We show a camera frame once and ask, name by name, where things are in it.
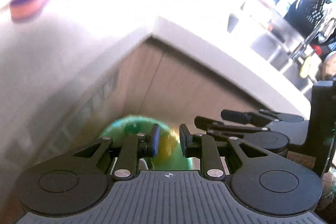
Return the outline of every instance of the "green bowl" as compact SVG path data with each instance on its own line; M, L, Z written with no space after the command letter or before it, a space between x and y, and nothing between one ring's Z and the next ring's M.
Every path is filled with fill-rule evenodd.
M113 141L122 141L127 136L137 133L149 133L153 124L160 126L160 142L158 155L146 158L150 170L192 170L192 158L182 155L179 133L171 130L168 125L158 120L143 116L128 116L110 124L101 133L100 138L109 136Z

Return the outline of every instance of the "wooden cabinet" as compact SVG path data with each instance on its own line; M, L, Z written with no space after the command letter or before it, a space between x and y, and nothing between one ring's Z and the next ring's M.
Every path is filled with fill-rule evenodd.
M123 115L153 117L174 128L186 123L196 132L197 115L221 120L224 108L262 108L229 81L155 39L143 43L137 52Z

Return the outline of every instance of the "stainless steel sink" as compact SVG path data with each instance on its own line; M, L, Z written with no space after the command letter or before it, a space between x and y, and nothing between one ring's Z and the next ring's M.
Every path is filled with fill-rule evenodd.
M250 47L269 62L310 100L311 87L316 82L321 59L316 54L312 56L311 72L308 77L302 79L299 73L304 62L303 58L298 58L295 62L289 58L293 50L303 41L303 37L277 14L272 19L278 33L277 36L265 30L252 18L240 15L238 19L232 34L241 38L244 36L245 46ZM308 46L304 53L308 56L312 51L312 48Z

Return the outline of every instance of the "black mount bracket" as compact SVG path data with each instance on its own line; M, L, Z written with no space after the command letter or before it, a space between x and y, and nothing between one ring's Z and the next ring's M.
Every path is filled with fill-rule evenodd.
M116 181L136 177L139 159L157 155L159 135L155 124L148 135L130 135L118 143L102 137L42 162L19 176L16 195L24 208L40 215L81 212L102 200Z
M247 126L196 117L195 126L216 141L238 137L312 169L320 177L329 170L335 154L336 80L320 81L312 88L310 120L294 114L261 109L238 112L224 109L224 120Z
M200 158L201 175L222 180L249 208L270 215L294 215L316 206L322 186L313 171L243 139L221 139L192 135L185 124L180 126L183 155ZM225 157L230 175L224 174L220 156Z

